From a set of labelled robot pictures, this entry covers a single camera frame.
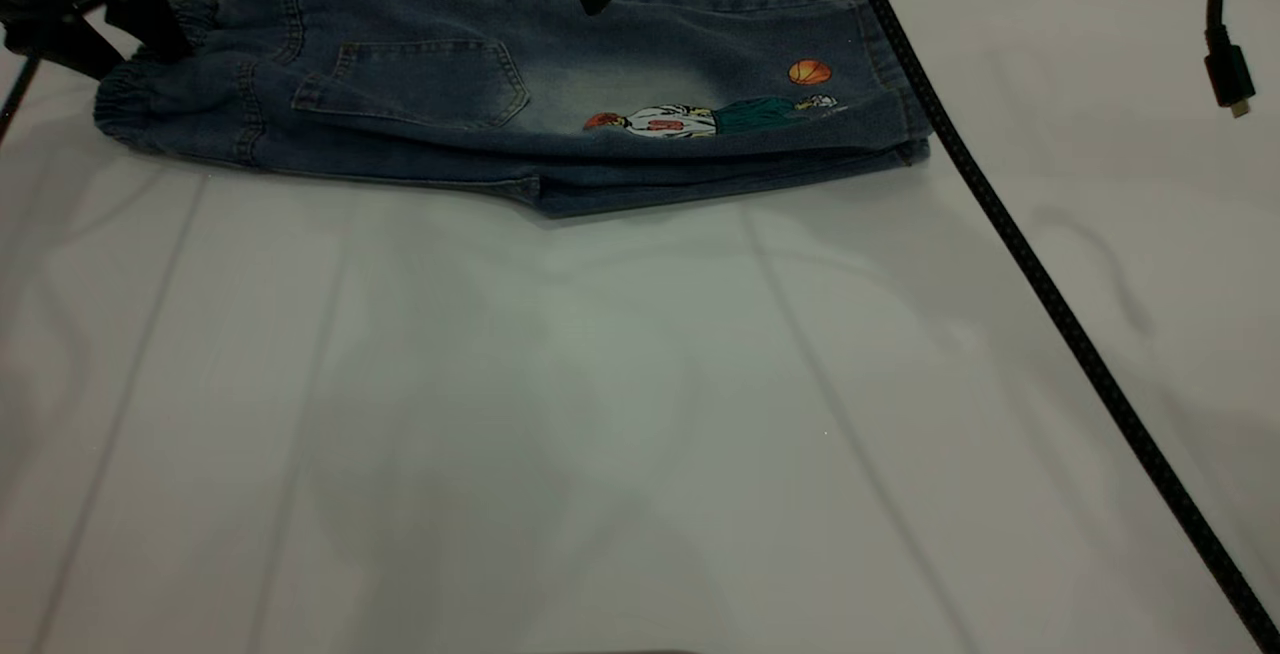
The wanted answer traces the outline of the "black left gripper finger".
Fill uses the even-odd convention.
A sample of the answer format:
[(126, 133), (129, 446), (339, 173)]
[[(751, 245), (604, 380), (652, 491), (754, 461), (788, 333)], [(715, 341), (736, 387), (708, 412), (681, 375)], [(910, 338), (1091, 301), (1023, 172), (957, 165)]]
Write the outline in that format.
[(195, 51), (169, 0), (106, 0), (105, 20), (163, 60), (182, 60)]
[(4, 45), (10, 52), (52, 61), (95, 81), (102, 81), (124, 61), (122, 54), (82, 17), (14, 19), (4, 20), (3, 26)]

